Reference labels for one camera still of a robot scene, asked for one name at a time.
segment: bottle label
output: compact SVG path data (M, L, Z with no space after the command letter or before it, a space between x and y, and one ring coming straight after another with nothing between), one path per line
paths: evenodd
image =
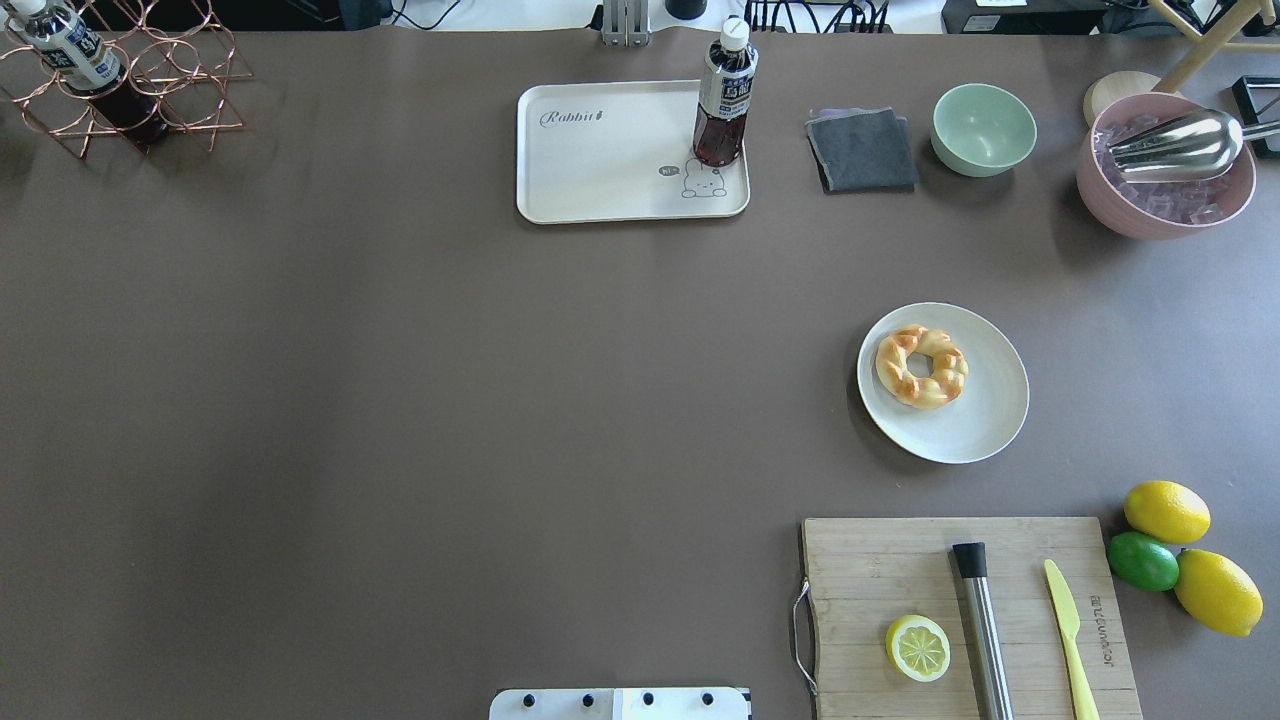
M58 70L72 90L92 92L115 82L120 58L86 27L78 15L65 18L52 35L22 37L40 51L45 63Z
M751 104L751 81L755 79L755 47L748 47L751 63L746 69L728 72L712 63L707 55L707 69L698 88L698 104L713 118L732 120L746 114Z

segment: cutting board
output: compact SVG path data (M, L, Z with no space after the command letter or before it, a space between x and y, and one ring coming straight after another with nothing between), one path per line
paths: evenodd
M1074 720L1044 560L1057 562L1080 611L1076 644L1102 720L1140 720L1115 585L1097 518L817 518L804 521L817 642L818 720L980 720L951 546L987 544L992 605L1014 715ZM884 634L914 612L951 641L932 683L899 673Z

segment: gray napkin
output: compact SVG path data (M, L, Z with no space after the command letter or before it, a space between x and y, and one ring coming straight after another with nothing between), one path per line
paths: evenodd
M920 181L906 140L906 118L892 108L820 110L805 123L829 192L911 186Z

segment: bread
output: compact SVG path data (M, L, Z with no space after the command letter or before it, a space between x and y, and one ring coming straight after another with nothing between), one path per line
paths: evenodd
M911 374L906 359L914 352L933 360L933 374L927 378ZM876 374L899 402L920 410L937 410L964 392L969 363L946 332L908 325L881 341Z

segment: lemon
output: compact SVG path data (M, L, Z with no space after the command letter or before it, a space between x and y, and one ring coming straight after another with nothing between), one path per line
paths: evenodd
M1249 574L1207 550L1178 553L1174 594L1192 618L1229 635L1248 635L1262 618L1262 594Z
M904 615L888 626L884 650L904 675L932 683L951 666L951 643L937 623L923 615Z
M1124 516L1133 529L1167 542L1184 544L1204 537L1208 505L1190 488L1170 480L1148 480L1124 498Z

